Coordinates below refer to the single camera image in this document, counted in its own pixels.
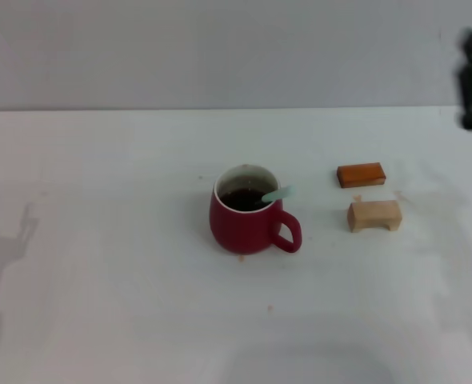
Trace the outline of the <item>blue handled metal spoon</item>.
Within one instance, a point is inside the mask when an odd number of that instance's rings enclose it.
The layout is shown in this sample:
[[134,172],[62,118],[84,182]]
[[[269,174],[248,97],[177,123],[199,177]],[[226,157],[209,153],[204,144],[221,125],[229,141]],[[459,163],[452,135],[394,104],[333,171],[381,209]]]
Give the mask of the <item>blue handled metal spoon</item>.
[[272,192],[264,194],[254,204],[256,206],[261,205],[261,204],[271,204],[278,200],[283,200],[284,198],[291,197],[294,194],[295,194],[294,186],[284,186]]

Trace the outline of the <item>red ceramic coffee cup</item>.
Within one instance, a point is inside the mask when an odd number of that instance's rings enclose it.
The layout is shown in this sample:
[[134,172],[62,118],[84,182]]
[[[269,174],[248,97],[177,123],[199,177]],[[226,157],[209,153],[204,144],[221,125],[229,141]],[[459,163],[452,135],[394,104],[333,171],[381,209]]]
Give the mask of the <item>red ceramic coffee cup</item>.
[[210,201],[210,230],[218,244],[238,255],[256,254],[270,246],[295,253],[302,245],[302,228],[284,211],[281,200],[261,197],[280,187],[267,168],[244,164],[221,174]]

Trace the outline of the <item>orange brown wooden block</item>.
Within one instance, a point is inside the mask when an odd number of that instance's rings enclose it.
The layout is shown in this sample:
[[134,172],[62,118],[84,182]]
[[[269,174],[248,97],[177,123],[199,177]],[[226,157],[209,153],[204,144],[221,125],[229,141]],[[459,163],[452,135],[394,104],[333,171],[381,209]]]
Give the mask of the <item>orange brown wooden block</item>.
[[336,175],[341,188],[379,186],[386,181],[379,162],[339,166]]

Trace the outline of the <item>light wooden bridge block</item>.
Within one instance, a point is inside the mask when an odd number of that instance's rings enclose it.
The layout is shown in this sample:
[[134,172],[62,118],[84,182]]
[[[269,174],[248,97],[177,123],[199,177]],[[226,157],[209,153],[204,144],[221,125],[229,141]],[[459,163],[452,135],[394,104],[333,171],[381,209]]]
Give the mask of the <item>light wooden bridge block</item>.
[[373,228],[396,231],[402,222],[402,212],[396,200],[352,202],[347,211],[347,221],[352,233]]

